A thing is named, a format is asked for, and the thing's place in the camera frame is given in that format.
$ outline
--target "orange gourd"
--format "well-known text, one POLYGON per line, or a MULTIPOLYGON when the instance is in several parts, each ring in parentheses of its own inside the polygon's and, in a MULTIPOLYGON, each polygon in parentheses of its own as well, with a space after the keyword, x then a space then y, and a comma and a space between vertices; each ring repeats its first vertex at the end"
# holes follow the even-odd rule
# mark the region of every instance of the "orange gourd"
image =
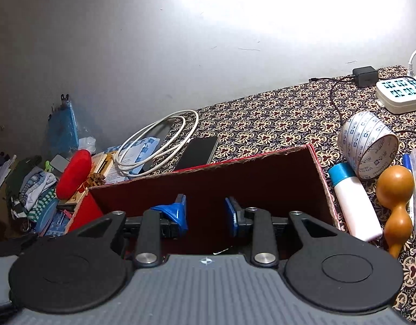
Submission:
POLYGON ((391 210, 384 227, 389 253, 398 258, 405 242, 411 236, 412 221, 406 205, 414 190, 414 178, 405 167, 395 165, 384 170, 376 183, 376 197, 382 206, 391 210))

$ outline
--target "black cable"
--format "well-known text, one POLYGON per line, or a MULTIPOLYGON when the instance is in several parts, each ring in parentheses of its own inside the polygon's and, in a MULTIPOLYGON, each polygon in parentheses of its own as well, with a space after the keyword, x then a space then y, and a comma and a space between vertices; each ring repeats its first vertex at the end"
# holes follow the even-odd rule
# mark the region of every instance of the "black cable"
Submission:
POLYGON ((410 131, 410 130, 408 130, 408 129, 406 129, 406 130, 404 130, 404 131, 396 131, 396 132, 394 132, 395 134, 398 134, 398 133, 414 133, 414 134, 416 134, 416 131, 410 131))
POLYGON ((335 79, 335 78, 325 78, 324 77, 324 78, 309 78, 309 83, 310 82, 317 82, 318 80, 332 80, 334 82, 339 81, 339 83, 348 83, 348 82, 350 82, 350 80, 338 80, 338 79, 335 79))
POLYGON ((339 119, 340 119, 340 121, 341 121, 341 127, 343 126, 343 124, 344 124, 344 122, 343 122, 343 117, 342 117, 342 113, 341 113, 341 111, 339 110, 339 108, 337 107, 337 105, 334 103, 334 99, 333 99, 333 92, 334 92, 334 89, 335 89, 335 87, 336 87, 336 85, 337 84, 339 84, 339 83, 348 83, 348 82, 351 82, 351 81, 353 81, 354 80, 354 76, 346 76, 346 77, 342 77, 342 78, 340 78, 340 79, 332 79, 332 78, 327 78, 327 79, 330 79, 330 80, 333 80, 333 81, 335 81, 335 83, 333 84, 333 86, 331 87, 331 89, 330 89, 330 101, 331 101, 331 104, 333 105, 333 107, 336 109, 336 111, 337 111, 337 113, 339 114, 339 119))
MULTIPOLYGON (((330 89, 330 101, 331 101, 333 107, 336 109, 336 111, 337 111, 337 113, 339 115, 339 119, 340 119, 340 122, 341 122, 341 127, 344 125, 344 120, 343 120, 341 111, 339 110, 339 108, 337 107, 337 105, 334 103, 333 92, 334 92, 334 89, 337 86, 337 84, 339 84, 339 83, 349 83, 349 82, 351 82, 351 81, 354 80, 354 77, 355 76, 346 76, 346 77, 342 77, 342 78, 339 78, 339 79, 326 78, 326 77, 324 77, 324 78, 309 78, 309 83, 310 82, 317 82, 319 80, 331 80, 331 81, 335 82, 333 84, 333 86, 331 87, 331 89, 330 89)), ((394 79, 394 78, 380 78, 380 80, 390 80, 390 79, 394 79)), ((406 130, 402 130, 402 131, 396 131, 394 133, 395 134, 400 134, 400 133, 413 133, 413 134, 416 134, 416 131, 412 131, 412 130, 406 129, 406 130)))

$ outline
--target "green cloth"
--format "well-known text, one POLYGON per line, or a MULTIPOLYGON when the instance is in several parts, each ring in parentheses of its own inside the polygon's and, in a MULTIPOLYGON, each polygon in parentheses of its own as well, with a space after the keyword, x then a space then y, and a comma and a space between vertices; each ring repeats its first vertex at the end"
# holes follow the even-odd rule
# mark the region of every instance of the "green cloth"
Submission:
POLYGON ((27 214, 27 218, 30 221, 37 222, 41 216, 42 211, 44 211, 48 204, 50 204, 54 199, 57 199, 55 185, 52 188, 47 189, 44 193, 45 194, 41 194, 39 197, 36 207, 33 207, 32 210, 30 210, 27 214))
POLYGON ((24 177, 42 161, 39 155, 21 160, 6 178, 6 205, 9 211, 13 208, 12 199, 18 199, 24 177))

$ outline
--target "white cable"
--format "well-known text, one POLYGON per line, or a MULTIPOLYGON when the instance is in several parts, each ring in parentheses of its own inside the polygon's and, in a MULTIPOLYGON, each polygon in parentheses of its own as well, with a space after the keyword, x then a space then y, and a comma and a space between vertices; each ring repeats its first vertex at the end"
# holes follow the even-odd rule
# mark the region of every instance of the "white cable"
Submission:
POLYGON ((407 72, 407 75, 409 77, 413 77, 414 76, 414 71, 412 70, 412 59, 414 58, 414 56, 416 56, 416 50, 411 54, 411 57, 409 58, 409 61, 408 61, 408 72, 407 72))
POLYGON ((177 111, 174 113, 171 113, 170 115, 167 115, 166 117, 162 118, 161 120, 151 123, 150 125, 142 128, 141 130, 139 130, 138 132, 134 133, 131 137, 129 137, 118 149, 118 151, 113 155, 113 161, 115 162, 118 170, 120 170, 125 176, 127 177, 142 177, 142 176, 146 176, 147 174, 150 174, 156 170, 158 170, 160 167, 166 165, 166 163, 168 163, 170 160, 173 159, 173 157, 177 154, 177 152, 179 152, 181 150, 181 148, 189 141, 189 139, 191 138, 191 136, 193 135, 194 131, 196 130, 197 126, 199 124, 199 114, 194 111, 194 110, 182 110, 182 111, 177 111), (165 150, 179 135, 180 133, 183 131, 184 127, 185 127, 185 118, 183 116, 180 115, 184 115, 186 113, 193 113, 196 116, 196 120, 194 122, 193 127, 191 128, 191 131, 187 134, 187 136, 178 144, 172 146, 171 148, 165 150), (137 142, 139 139, 143 138, 145 136, 146 133, 148 133, 149 131, 151 131, 153 128, 155 128, 156 126, 158 126, 161 122, 167 121, 169 119, 180 119, 182 121, 182 125, 180 127, 180 129, 175 133, 175 135, 170 138, 168 140, 168 142, 166 144, 164 144, 161 148, 159 148, 155 153, 153 153, 151 156, 147 157, 146 159, 134 163, 134 164, 123 164, 122 161, 126 155, 126 153, 129 151, 129 149, 134 145, 135 142, 137 142), (128 146, 128 148, 125 149, 125 151, 122 153, 122 155, 119 157, 119 155, 121 154, 123 148, 125 147, 125 145, 132 140, 136 135, 138 135, 140 132, 143 132, 141 135, 139 135, 135 140, 133 140, 133 142, 131 143, 131 145, 128 146), (172 154, 170 154, 168 157, 166 157, 164 160, 162 160, 158 165, 156 165, 155 167, 149 169, 148 171, 145 171, 143 173, 140 174, 129 174, 129 172, 134 169, 137 168, 139 166, 144 165, 145 163, 147 163, 149 160, 152 159, 156 159, 159 157, 162 157, 168 153, 172 152, 172 154))

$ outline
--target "table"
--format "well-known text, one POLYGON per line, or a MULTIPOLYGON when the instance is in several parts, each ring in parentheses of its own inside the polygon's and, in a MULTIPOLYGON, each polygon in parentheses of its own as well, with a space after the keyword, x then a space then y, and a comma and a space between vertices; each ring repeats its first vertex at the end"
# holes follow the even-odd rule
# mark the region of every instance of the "table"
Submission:
MULTIPOLYGON (((379 69, 381 78, 406 75, 406 68, 393 66, 379 69)), ((250 95, 233 101, 218 103, 198 110, 199 126, 194 137, 217 135, 219 145, 213 162, 220 162, 294 145, 310 143, 314 146, 336 207, 342 230, 347 230, 339 203, 328 176, 328 169, 345 161, 337 148, 339 117, 329 100, 332 81, 305 83, 288 88, 250 95)), ((357 89, 353 83, 340 83, 334 91, 334 101, 344 119, 359 111, 371 111, 393 131, 416 130, 416 112, 393 115, 376 103, 375 88, 357 89)), ((169 139, 174 127, 166 136, 169 139)), ((399 151, 394 164, 401 164, 402 154, 416 148, 416 135, 398 134, 399 151)), ((172 171, 179 156, 159 173, 172 171)), ((376 179, 363 183, 382 226, 389 210, 381 207, 375 197, 376 179)), ((378 247, 383 240, 374 241, 378 247)), ((416 236, 413 233, 405 244, 399 261, 404 267, 404 283, 394 308, 410 321, 416 322, 416 236)))

